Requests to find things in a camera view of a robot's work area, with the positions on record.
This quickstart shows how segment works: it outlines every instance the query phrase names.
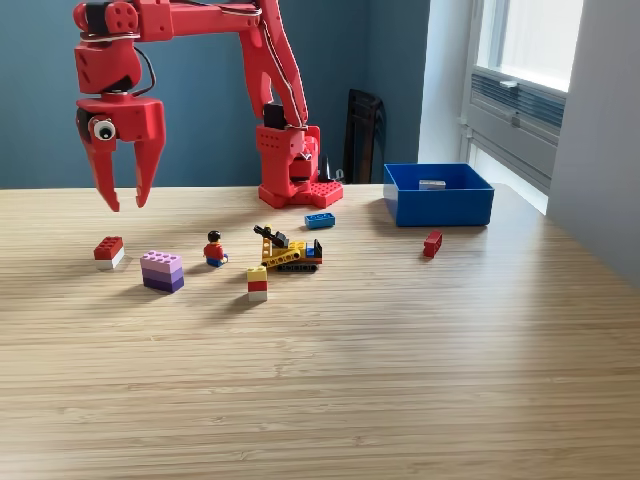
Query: lego vehicle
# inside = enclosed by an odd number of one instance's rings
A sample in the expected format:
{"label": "lego vehicle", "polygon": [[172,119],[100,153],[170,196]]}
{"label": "lego vehicle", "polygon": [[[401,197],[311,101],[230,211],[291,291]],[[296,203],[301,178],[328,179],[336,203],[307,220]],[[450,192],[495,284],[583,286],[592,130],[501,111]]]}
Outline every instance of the lego vehicle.
{"label": "lego vehicle", "polygon": [[315,272],[322,264],[322,246],[318,240],[313,246],[307,242],[289,241],[280,232],[271,231],[271,225],[253,229],[262,242],[262,265],[278,272]]}

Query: robotic arm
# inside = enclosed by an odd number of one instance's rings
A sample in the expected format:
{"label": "robotic arm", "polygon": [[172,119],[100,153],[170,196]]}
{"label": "robotic arm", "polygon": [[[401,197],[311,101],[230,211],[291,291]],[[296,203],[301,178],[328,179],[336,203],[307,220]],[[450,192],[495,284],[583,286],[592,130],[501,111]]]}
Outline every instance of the robotic arm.
{"label": "robotic arm", "polygon": [[[112,210],[120,208],[111,163],[117,140],[134,143],[139,207],[147,201],[165,145],[162,102],[142,96],[155,85],[155,74],[135,43],[225,32],[240,37],[251,104],[265,123],[257,127],[263,174],[260,198],[275,208],[287,204],[326,208],[342,198],[340,184],[318,176],[320,130],[307,126],[300,72],[277,0],[221,5],[116,0],[80,4],[73,18],[82,30],[75,49],[80,91],[99,95],[77,102],[76,123],[98,191]],[[138,55],[149,67],[152,85],[132,91],[142,77]],[[272,85],[282,106],[272,103]]]}

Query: black hair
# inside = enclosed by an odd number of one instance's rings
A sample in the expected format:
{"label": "black hair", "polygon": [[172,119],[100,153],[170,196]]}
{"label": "black hair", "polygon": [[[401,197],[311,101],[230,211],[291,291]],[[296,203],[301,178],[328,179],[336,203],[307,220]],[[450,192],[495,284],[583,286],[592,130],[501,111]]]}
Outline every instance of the black hair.
{"label": "black hair", "polygon": [[214,242],[220,241],[220,237],[222,237],[222,235],[220,235],[220,232],[217,231],[217,230],[213,230],[212,232],[209,232],[209,242],[210,243],[214,243]]}

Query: blue box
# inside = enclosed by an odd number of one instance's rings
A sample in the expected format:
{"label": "blue box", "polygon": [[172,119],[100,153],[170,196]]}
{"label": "blue box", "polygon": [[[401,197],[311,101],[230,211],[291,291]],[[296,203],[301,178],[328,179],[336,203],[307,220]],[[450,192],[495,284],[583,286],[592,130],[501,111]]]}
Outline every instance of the blue box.
{"label": "blue box", "polygon": [[[447,188],[419,190],[420,180],[444,180]],[[488,225],[493,194],[466,163],[384,166],[384,198],[398,227]]]}
{"label": "blue box", "polygon": [[331,213],[319,213],[317,215],[307,215],[304,217],[304,223],[309,230],[316,228],[333,227],[336,224],[336,217]]}

